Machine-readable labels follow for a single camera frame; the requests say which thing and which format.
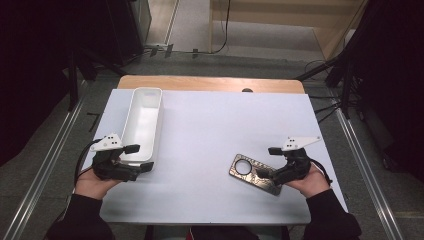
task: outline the black clothing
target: black clothing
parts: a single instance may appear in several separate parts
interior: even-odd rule
[[[305,240],[353,240],[361,235],[355,217],[346,213],[332,189],[306,199],[311,213],[311,222],[306,226]],[[48,231],[49,240],[101,239],[113,240],[114,236],[105,221],[100,218],[102,201],[74,194],[63,221],[55,223]],[[210,231],[193,231],[194,240],[214,239]],[[218,231],[217,234],[235,234]]]

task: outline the white tray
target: white tray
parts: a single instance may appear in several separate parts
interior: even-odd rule
[[[122,163],[139,165],[157,160],[162,112],[161,89],[137,88],[134,90],[122,134],[122,143],[124,146],[139,144],[140,151],[132,154],[123,153],[120,156]]]

